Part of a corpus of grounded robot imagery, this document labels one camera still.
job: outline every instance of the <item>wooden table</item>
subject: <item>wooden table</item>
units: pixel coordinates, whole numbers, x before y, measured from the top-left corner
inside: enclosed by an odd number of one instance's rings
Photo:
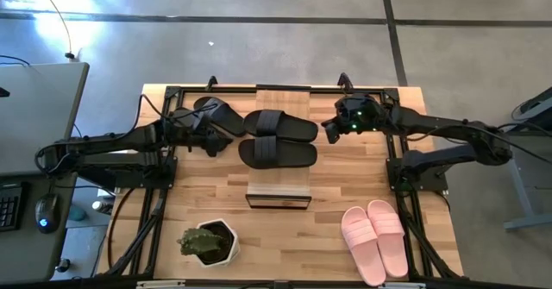
[[[167,85],[144,85],[143,93],[158,109]],[[403,106],[425,114],[422,91],[418,87],[399,87]],[[206,94],[186,94],[184,106],[191,108]],[[240,115],[255,110],[255,94],[217,94]],[[310,119],[315,123],[335,115],[334,102],[341,95],[310,95]],[[153,110],[142,103],[139,125],[156,120]],[[216,158],[204,150],[178,148],[179,169],[174,187],[168,194],[154,272],[156,279],[214,280],[361,280],[340,231],[343,212],[352,206],[366,208],[373,199],[395,206],[389,191],[385,169],[387,149],[379,132],[342,135],[337,144],[328,144],[320,127],[314,144],[318,150],[316,165],[310,168],[312,202],[308,210],[252,210],[245,199],[249,167],[238,155],[235,139]],[[410,143],[411,149],[430,151],[428,138]],[[122,207],[112,237],[116,260],[134,239],[138,227],[144,191],[136,190]],[[447,205],[433,192],[419,192],[426,235],[440,256],[462,274],[455,233]],[[238,257],[227,267],[201,268],[190,256],[180,254],[177,239],[198,223],[225,219],[237,232],[241,245]],[[412,244],[417,270],[421,273],[420,251]],[[146,240],[142,252],[145,265],[149,249]],[[98,272],[107,270],[106,247]]]

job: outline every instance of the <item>gray floor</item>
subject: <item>gray floor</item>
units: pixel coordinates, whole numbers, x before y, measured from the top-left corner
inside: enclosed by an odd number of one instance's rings
[[[385,18],[382,0],[54,0],[68,12],[160,16]],[[550,21],[550,0],[392,0],[398,19]],[[0,8],[51,10],[47,0],[2,0]],[[64,62],[58,17],[0,20],[0,52],[32,63]],[[125,131],[144,83],[397,85],[383,25],[69,22],[73,50],[91,64],[77,124],[83,134]],[[409,85],[421,86],[428,112],[500,124],[511,109],[550,86],[552,29],[398,27]],[[445,147],[437,141],[439,147]],[[465,273],[475,280],[549,286],[552,226],[506,233],[521,216],[504,167],[459,165],[448,174],[455,233]],[[93,193],[76,195],[87,205]],[[87,225],[104,225],[105,217]],[[101,230],[81,228],[84,252],[64,255],[93,265]]]

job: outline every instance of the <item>plant pot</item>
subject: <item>plant pot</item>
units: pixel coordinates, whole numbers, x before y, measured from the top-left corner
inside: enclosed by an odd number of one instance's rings
[[[222,219],[216,219],[200,223],[198,229],[208,229],[213,234],[224,237],[229,241],[221,245],[221,249],[215,252],[208,252],[201,255],[194,255],[202,267],[227,266],[240,252],[238,235]]]

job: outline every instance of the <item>succulent plant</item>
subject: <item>succulent plant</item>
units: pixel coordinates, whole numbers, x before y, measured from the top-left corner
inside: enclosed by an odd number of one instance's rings
[[[219,243],[223,237],[213,234],[208,229],[187,229],[179,243],[180,253],[183,255],[204,254],[208,251],[219,250]]]

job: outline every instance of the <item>pink slide sandal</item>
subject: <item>pink slide sandal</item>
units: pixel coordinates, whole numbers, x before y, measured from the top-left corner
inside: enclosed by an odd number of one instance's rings
[[[373,200],[368,204],[368,218],[378,235],[379,255],[387,273],[395,278],[408,273],[403,226],[397,212],[385,201]]]
[[[386,281],[386,270],[378,253],[378,237],[361,207],[345,211],[342,233],[362,279],[370,286],[383,284]]]

